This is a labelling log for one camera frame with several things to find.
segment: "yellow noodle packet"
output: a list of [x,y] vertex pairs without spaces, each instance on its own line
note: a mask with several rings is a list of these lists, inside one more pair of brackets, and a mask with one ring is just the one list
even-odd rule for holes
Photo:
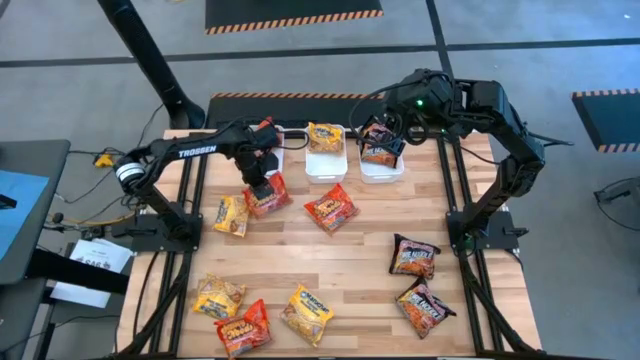
[[249,221],[249,210],[240,196],[222,196],[218,216],[213,228],[244,237]]
[[198,297],[193,304],[193,311],[216,319],[235,316],[246,288],[246,285],[235,285],[207,274],[206,278],[198,282]]
[[298,285],[298,290],[289,299],[289,305],[280,314],[280,318],[291,330],[302,336],[313,347],[318,347],[327,321],[332,317],[333,310],[311,295],[302,285]]
[[309,123],[310,152],[342,151],[342,129],[328,124]]

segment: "black floor mat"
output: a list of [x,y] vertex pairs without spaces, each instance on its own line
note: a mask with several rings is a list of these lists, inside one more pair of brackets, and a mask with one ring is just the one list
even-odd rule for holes
[[382,16],[379,0],[207,0],[209,35]]
[[[258,124],[266,116],[272,116],[285,129],[304,129],[309,121],[349,129],[349,111],[364,97],[364,94],[216,93],[209,101],[207,124],[218,129],[243,116],[255,116],[246,120],[248,124]],[[362,102],[355,113],[354,126],[362,125],[371,114],[382,114],[381,96]]]
[[571,99],[599,152],[640,151],[638,89],[574,92]]

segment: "gray floor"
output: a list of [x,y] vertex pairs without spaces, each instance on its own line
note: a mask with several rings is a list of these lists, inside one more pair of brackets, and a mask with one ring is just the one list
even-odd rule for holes
[[[385,16],[380,19],[205,36],[203,1],[135,1],[166,54],[435,42],[424,1],[382,3]],[[447,43],[640,36],[640,3],[632,0],[436,4]],[[0,61],[126,55],[94,1],[13,0],[0,19]],[[576,143],[550,148],[547,167],[532,192],[509,202],[516,224],[531,229],[521,240],[522,259],[544,348],[557,354],[637,358],[640,242],[636,233],[603,217],[592,192],[637,176],[640,157],[597,153],[569,94],[638,87],[640,48],[473,51],[450,57],[458,77],[502,82],[533,131]],[[418,67],[440,68],[440,63],[437,53],[430,52],[181,62],[171,67],[189,96],[206,108],[209,94],[217,91],[366,92]],[[0,79],[0,141],[66,138],[75,149],[126,150],[159,104],[136,65],[4,68]],[[148,138],[160,136],[167,124],[166,113],[160,112]],[[504,155],[497,143],[492,145],[496,157]],[[75,198],[103,176],[90,161],[69,157],[59,193]],[[52,210],[85,217],[119,194],[109,179],[75,205],[55,200]],[[609,210],[640,227],[638,208],[631,202],[621,200]],[[104,218],[125,212],[113,207]],[[73,234],[45,233],[40,243],[57,251],[74,240]],[[67,325],[56,331],[48,358],[106,355],[113,346],[114,325]]]

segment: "wooden tabletop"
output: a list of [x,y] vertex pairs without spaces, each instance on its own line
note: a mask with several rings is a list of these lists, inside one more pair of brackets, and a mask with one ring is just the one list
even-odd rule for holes
[[[165,137],[186,134],[187,131],[170,130]],[[287,146],[295,146],[300,141],[287,140]],[[492,157],[486,135],[472,134],[462,144],[481,156]],[[310,184],[304,170],[304,151],[289,150],[285,152],[283,175],[293,203],[261,220],[251,219],[245,238],[211,230],[220,195],[239,195],[245,186],[231,161],[222,155],[209,156],[201,207],[204,232],[191,265],[178,356],[226,355],[216,334],[214,319],[191,311],[197,282],[206,273],[247,285],[240,314],[260,298],[266,303],[273,340],[247,356],[474,354],[458,261],[448,245],[444,220],[448,205],[436,142],[407,146],[403,155],[403,177],[396,183],[382,185],[366,185],[361,181],[355,142],[348,140],[347,146],[349,171],[342,186],[361,211],[332,237],[312,222],[303,204],[318,199],[333,185]],[[448,154],[452,176],[456,179],[457,199],[461,202],[450,148]],[[197,160],[192,167],[188,194],[193,194],[196,163]],[[493,182],[495,169],[466,153],[465,164],[472,194],[477,199]],[[177,196],[181,171],[181,161],[170,164],[156,184],[171,200]],[[458,316],[446,319],[424,340],[418,338],[394,303],[394,297],[415,280],[412,276],[388,274],[394,232],[442,248],[442,254],[436,258],[435,278],[429,281],[429,287]],[[539,348],[520,266],[501,250],[486,251],[485,256],[498,308],[526,342]],[[155,309],[164,258],[161,254],[152,269],[142,299],[139,328]],[[132,339],[135,308],[150,259],[150,254],[135,258],[118,329],[120,347]],[[180,261],[176,263],[175,272]],[[335,312],[317,349],[279,319],[297,284],[304,284]],[[172,309],[165,318],[161,350],[168,347]],[[479,303],[478,309],[485,347],[491,348],[486,315]]]

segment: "paper sheet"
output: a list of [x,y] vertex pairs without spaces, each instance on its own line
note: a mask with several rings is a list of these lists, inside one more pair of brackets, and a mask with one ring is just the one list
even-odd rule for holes
[[[71,253],[71,259],[119,273],[132,254],[131,250],[105,239],[78,240]],[[108,292],[61,282],[56,284],[51,293],[51,297],[58,300],[71,301],[103,309],[107,306],[110,295]]]
[[48,183],[48,177],[0,170],[0,194],[18,202],[15,209],[0,210],[0,260]]

